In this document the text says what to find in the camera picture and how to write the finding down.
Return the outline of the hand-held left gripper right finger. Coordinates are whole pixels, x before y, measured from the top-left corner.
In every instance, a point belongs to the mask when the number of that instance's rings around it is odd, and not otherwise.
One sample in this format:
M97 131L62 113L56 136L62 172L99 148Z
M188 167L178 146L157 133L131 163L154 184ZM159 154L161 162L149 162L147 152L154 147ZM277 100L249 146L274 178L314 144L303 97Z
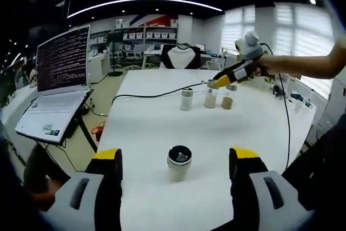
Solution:
M229 178L234 230L301 230L314 215L297 190L250 149L230 148Z

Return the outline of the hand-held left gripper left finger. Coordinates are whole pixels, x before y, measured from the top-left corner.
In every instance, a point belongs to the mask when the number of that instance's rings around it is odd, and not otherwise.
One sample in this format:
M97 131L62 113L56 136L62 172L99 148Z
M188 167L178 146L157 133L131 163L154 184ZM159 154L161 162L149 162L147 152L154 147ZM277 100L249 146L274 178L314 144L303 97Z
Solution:
M62 185L43 215L53 230L121 230L121 198L122 150L102 150Z

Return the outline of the person's right hand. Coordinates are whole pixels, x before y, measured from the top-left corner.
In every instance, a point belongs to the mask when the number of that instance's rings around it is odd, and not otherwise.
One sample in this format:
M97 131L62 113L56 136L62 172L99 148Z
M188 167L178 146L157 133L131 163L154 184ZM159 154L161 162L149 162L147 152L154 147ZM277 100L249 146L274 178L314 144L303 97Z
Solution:
M256 76L273 75L277 73L274 66L274 55L264 54L256 62L256 70L254 74Z

